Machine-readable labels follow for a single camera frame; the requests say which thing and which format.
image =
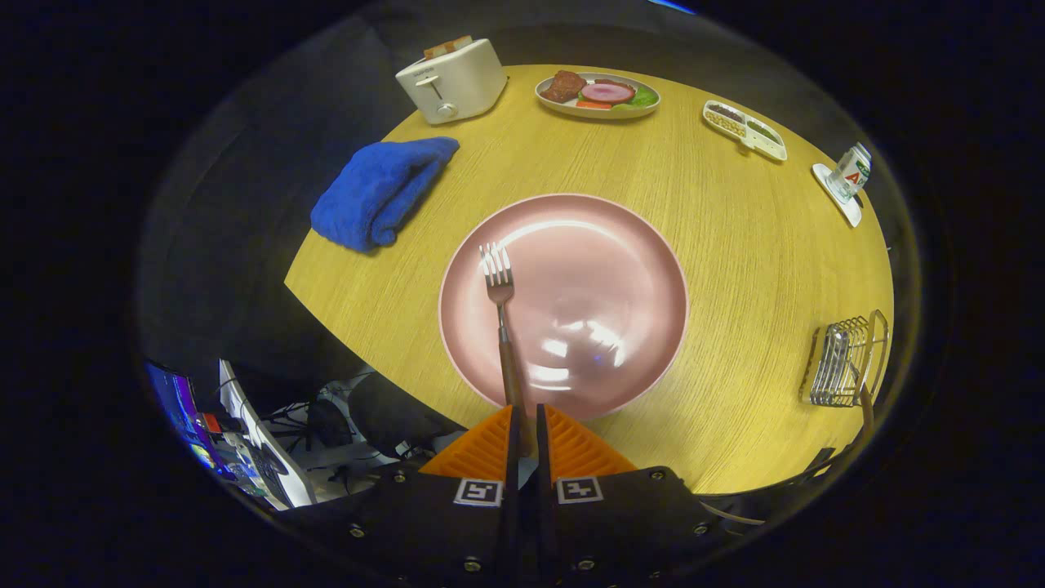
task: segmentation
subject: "pink plate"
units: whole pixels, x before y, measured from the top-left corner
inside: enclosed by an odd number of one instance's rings
[[[483,220],[454,253],[439,293],[439,330],[465,382],[505,404],[497,311],[479,245],[508,250],[515,296],[505,307],[527,413],[547,403],[578,420],[620,410],[678,353],[689,317],[678,258],[649,222],[579,193],[538,195]]]

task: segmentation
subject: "fork tines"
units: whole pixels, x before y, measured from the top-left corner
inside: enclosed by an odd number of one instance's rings
[[[512,264],[508,259],[507,249],[494,240],[492,243],[487,242],[485,250],[480,244],[479,256],[483,260],[483,275],[486,276],[488,287],[512,284]]]

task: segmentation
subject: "white plate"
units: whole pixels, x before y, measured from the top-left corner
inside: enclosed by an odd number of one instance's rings
[[[612,79],[613,81],[620,81],[621,84],[627,84],[634,89],[646,88],[647,90],[656,94],[656,101],[645,108],[635,109],[609,109],[602,110],[597,108],[581,108],[577,104],[577,98],[571,98],[562,103],[552,101],[540,95],[541,92],[549,89],[552,86],[552,80],[554,77],[549,77],[548,79],[537,84],[537,87],[533,89],[534,95],[537,99],[548,108],[561,112],[563,114],[571,114],[573,116],[581,116],[584,118],[601,118],[603,120],[620,120],[622,118],[638,118],[640,116],[646,116],[652,113],[660,105],[660,92],[657,92],[650,86],[637,81],[630,77],[624,77],[623,75],[613,75],[612,73],[598,73],[595,71],[578,71],[577,75],[580,75],[588,84],[595,81],[596,79]]]
[[[740,117],[743,119],[743,122],[737,122],[736,120],[733,120],[733,122],[736,122],[741,126],[742,133],[738,134],[735,131],[732,131],[723,126],[719,122],[719,119],[726,119],[727,117],[707,108],[712,104],[718,104],[720,107],[724,107],[726,110],[739,114]],[[719,133],[722,133],[727,137],[740,141],[747,148],[754,149],[770,159],[775,159],[777,161],[787,161],[787,147],[784,146],[784,139],[781,137],[780,133],[777,133],[776,130],[770,126],[769,124],[766,124],[765,122],[759,120],[758,118],[751,116],[750,114],[747,114],[746,112],[743,112],[740,109],[734,108],[727,103],[722,103],[718,100],[707,100],[706,102],[704,102],[703,116],[704,120],[706,120],[707,123],[711,124],[712,128],[715,128]],[[780,143],[777,144],[773,142],[772,140],[763,136],[762,133],[759,133],[754,128],[751,128],[750,126],[747,125],[748,122],[760,124],[763,128],[766,128],[767,131],[772,133],[773,136],[776,137],[776,139],[780,141]]]

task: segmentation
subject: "white tray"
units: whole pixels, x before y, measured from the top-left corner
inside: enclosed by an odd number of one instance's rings
[[[823,187],[823,191],[828,192],[828,195],[831,196],[832,201],[834,201],[835,206],[842,211],[842,214],[845,216],[845,219],[849,220],[850,226],[856,227],[860,224],[860,219],[863,218],[863,212],[860,212],[860,205],[857,204],[856,196],[854,195],[849,202],[843,204],[842,201],[835,195],[835,192],[828,187],[829,174],[831,174],[830,167],[822,163],[813,164],[813,177],[815,177],[816,181],[820,183],[821,187]]]
[[[737,122],[736,120],[733,120],[733,122],[736,122],[741,126],[741,133],[734,132],[723,126],[717,119],[718,118],[726,119],[728,117],[726,117],[724,114],[719,114],[713,110],[710,110],[707,107],[712,104],[723,107],[729,112],[734,112],[740,115],[740,118],[743,120],[743,122]],[[765,155],[769,159],[775,159],[776,161],[787,161],[787,147],[784,146],[784,138],[781,137],[780,133],[777,133],[776,130],[770,126],[769,124],[766,124],[765,122],[759,120],[758,118],[751,116],[750,114],[738,110],[727,103],[722,103],[718,100],[707,100],[706,102],[704,102],[702,114],[707,124],[710,124],[712,128],[715,128],[719,133],[722,133],[723,135],[732,139],[740,141],[741,144],[743,144],[747,148],[757,150],[762,155]],[[759,124],[763,128],[766,128],[767,131],[772,133],[773,136],[776,137],[776,140],[780,141],[780,144],[769,140],[768,138],[763,136],[762,133],[759,133],[753,128],[750,128],[747,125],[748,122],[753,122],[756,124]]]

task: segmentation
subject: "monitor screen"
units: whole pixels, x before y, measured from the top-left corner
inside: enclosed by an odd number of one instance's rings
[[[214,474],[236,481],[236,475],[211,443],[207,430],[195,422],[196,409],[188,378],[153,363],[146,363],[145,369],[164,413],[200,463]]]

